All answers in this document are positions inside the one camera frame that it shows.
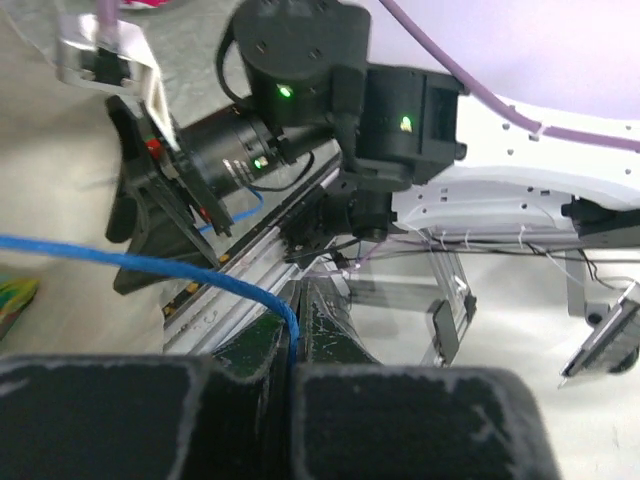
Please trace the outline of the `checkered paper bag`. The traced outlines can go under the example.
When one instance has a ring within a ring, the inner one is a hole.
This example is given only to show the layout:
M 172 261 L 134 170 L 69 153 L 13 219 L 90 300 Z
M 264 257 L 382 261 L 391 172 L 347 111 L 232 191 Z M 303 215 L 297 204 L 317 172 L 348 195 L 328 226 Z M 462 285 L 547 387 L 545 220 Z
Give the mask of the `checkered paper bag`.
M 120 146 L 101 93 L 58 81 L 1 18 L 1 231 L 109 249 L 104 232 Z M 161 287 L 122 296 L 113 267 L 3 251 L 1 272 L 38 291 L 1 338 L 3 354 L 158 353 Z

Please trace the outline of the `green snack bag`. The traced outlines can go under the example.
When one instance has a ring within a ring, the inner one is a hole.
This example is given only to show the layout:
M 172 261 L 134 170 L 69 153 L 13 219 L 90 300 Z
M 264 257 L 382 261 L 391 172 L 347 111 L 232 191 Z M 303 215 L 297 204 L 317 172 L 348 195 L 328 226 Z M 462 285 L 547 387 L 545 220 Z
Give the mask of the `green snack bag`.
M 40 282 L 33 278 L 6 278 L 1 280 L 1 331 L 3 339 L 18 317 L 33 301 Z

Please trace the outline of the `red snack bag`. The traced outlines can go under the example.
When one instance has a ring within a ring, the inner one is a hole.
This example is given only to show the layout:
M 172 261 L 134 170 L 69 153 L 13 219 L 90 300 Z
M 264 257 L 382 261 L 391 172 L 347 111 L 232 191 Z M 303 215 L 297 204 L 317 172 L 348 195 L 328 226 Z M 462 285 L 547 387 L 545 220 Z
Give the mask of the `red snack bag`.
M 171 3 L 172 0 L 121 0 L 120 8 L 129 10 L 158 9 Z

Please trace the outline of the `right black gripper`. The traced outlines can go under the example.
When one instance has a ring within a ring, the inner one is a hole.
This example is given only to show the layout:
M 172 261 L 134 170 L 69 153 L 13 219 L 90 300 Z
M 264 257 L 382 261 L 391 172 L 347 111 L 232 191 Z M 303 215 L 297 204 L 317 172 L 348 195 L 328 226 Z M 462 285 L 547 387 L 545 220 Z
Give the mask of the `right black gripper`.
M 196 227 L 201 218 L 229 236 L 231 215 L 197 170 L 181 138 L 170 141 L 143 106 L 137 117 L 119 96 L 105 101 L 122 163 L 106 237 L 129 241 L 134 255 L 218 270 L 214 248 Z

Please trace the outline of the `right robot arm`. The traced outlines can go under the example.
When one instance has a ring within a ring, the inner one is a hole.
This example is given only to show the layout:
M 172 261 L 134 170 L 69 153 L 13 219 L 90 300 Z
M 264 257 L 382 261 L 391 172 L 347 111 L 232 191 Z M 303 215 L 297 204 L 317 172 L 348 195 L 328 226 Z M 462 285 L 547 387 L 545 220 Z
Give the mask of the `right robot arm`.
M 366 63 L 370 16 L 338 1 L 246 1 L 216 59 L 236 45 L 248 97 L 185 128 L 156 125 L 147 142 L 125 105 L 110 99 L 123 166 L 107 230 L 134 255 L 215 268 L 194 221 L 219 234 L 233 218 L 223 199 L 280 166 L 336 141 L 354 191 L 322 201 L 289 236 L 293 262 L 320 255 L 327 235 L 378 241 L 397 226 L 435 222 L 417 192 L 440 179 L 544 186 L 572 195 L 562 207 L 591 248 L 639 242 L 639 139 L 528 117 L 480 84 L 400 6 L 386 10 L 442 66 L 441 72 Z

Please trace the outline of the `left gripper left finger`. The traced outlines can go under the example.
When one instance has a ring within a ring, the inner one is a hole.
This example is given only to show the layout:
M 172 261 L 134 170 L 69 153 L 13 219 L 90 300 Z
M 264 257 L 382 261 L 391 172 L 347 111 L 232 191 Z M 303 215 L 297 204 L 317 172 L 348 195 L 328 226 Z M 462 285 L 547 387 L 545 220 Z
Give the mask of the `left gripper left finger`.
M 209 355 L 1 362 L 5 479 L 280 479 L 289 332 L 261 315 Z

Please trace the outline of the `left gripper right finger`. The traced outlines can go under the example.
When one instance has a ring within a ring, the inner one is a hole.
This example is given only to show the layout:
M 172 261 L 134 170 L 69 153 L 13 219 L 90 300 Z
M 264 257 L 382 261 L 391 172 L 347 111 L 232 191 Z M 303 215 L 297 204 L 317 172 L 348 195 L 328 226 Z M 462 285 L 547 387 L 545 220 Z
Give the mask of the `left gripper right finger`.
M 389 366 L 367 354 L 328 280 L 300 296 L 296 479 L 556 479 L 537 402 L 500 368 Z

